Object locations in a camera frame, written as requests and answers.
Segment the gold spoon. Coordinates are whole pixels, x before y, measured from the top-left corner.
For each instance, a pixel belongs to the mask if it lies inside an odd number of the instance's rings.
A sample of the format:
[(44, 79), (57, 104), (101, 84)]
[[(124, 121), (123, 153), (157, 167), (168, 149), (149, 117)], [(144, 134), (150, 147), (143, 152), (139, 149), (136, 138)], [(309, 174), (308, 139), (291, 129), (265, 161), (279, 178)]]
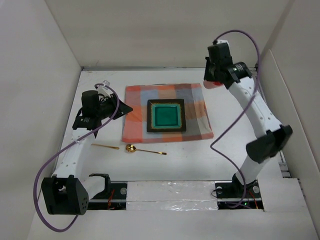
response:
[(145, 150), (145, 149), (139, 149), (139, 148), (136, 148), (134, 145), (132, 144), (127, 144), (125, 146), (125, 150), (128, 152), (128, 153), (135, 153), (135, 152), (146, 152), (146, 153), (153, 153), (153, 154), (158, 154), (158, 155), (167, 155), (166, 152), (163, 152), (163, 151), (152, 151), (152, 150)]

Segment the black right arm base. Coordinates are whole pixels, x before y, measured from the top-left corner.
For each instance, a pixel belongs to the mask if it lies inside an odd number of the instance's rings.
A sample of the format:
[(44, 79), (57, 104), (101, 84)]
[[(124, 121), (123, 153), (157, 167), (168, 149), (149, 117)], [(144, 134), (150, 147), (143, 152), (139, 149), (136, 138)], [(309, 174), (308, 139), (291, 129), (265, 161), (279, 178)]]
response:
[(263, 200), (257, 180), (244, 187), (236, 176), (232, 180), (215, 181), (211, 196), (219, 210), (263, 210)]

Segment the green square ceramic plate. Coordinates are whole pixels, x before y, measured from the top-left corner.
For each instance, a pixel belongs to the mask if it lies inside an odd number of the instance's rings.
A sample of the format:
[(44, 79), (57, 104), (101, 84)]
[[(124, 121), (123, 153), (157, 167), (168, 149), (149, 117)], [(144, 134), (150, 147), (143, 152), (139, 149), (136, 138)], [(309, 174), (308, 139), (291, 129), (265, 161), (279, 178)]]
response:
[(187, 130), (183, 99), (149, 99), (146, 130), (148, 133), (183, 133)]

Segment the coral plastic cup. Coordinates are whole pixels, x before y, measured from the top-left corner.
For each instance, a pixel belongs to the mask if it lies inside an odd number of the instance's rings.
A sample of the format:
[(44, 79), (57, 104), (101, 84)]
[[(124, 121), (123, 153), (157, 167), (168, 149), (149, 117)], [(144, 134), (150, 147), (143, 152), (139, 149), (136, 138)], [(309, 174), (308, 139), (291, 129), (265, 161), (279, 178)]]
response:
[(214, 89), (214, 88), (218, 88), (218, 87), (223, 86), (223, 84), (220, 83), (220, 82), (216, 82), (216, 81), (207, 81), (207, 80), (204, 80), (204, 81), (203, 81), (203, 86), (204, 86), (206, 89)]

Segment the orange grey checkered cloth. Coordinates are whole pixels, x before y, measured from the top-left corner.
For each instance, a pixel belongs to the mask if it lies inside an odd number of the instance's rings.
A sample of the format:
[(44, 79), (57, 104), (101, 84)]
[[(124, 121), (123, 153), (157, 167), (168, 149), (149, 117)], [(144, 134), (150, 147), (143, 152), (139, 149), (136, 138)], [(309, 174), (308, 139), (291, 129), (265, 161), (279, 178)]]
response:
[(170, 143), (214, 136), (200, 83), (133, 85), (125, 88), (131, 107), (123, 121), (124, 143)]

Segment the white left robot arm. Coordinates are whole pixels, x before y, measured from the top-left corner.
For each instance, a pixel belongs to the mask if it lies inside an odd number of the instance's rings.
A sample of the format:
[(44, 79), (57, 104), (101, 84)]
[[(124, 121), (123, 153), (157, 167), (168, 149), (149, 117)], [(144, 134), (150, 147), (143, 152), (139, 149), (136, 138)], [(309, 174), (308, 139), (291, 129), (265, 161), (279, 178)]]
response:
[(72, 125), (73, 146), (65, 151), (52, 176), (45, 177), (41, 183), (50, 215), (84, 215), (95, 196), (104, 199), (114, 193), (107, 173), (92, 173), (84, 181), (80, 177), (102, 121), (119, 119), (133, 108), (118, 100), (115, 94), (108, 96), (96, 90), (83, 92), (81, 104)]

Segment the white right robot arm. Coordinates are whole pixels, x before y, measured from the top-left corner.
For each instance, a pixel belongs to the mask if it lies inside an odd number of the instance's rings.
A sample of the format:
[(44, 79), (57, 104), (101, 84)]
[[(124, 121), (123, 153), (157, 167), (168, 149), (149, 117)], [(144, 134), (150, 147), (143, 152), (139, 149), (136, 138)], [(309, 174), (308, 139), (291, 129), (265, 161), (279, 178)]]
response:
[(247, 65), (233, 62), (227, 41), (215, 40), (208, 47), (205, 59), (204, 80), (225, 86), (244, 110), (256, 137), (245, 146), (247, 157), (232, 177), (232, 193), (243, 197), (269, 159), (284, 148), (293, 130), (290, 125), (283, 125), (271, 112), (256, 90), (256, 82)]

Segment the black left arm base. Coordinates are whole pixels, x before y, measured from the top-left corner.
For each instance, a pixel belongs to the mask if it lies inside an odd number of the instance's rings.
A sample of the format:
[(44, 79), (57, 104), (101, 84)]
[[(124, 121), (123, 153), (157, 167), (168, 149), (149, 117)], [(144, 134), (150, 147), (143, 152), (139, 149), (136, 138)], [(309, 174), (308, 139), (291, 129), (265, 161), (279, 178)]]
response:
[(128, 183), (112, 181), (110, 191), (96, 194), (88, 203), (88, 210), (117, 211), (127, 208)]

